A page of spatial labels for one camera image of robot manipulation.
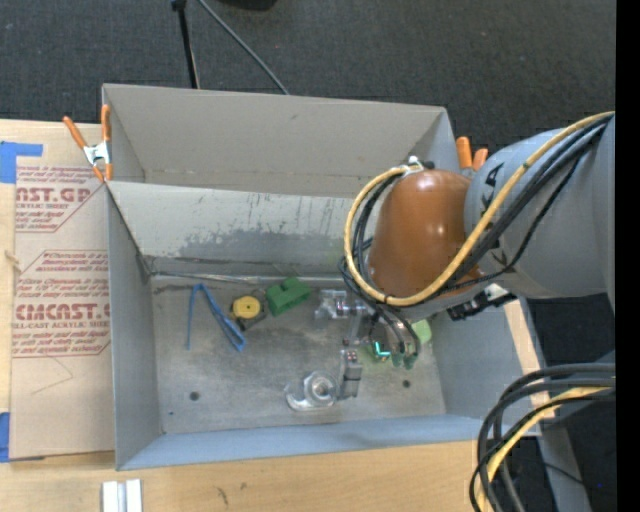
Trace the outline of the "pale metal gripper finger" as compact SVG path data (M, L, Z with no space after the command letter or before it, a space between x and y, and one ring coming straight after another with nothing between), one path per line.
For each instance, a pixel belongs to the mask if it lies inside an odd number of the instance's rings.
M318 298L319 304L314 311L315 321L346 319L351 314L345 290L321 289Z
M355 398L358 395L363 366L355 350L342 350L339 378L338 399Z

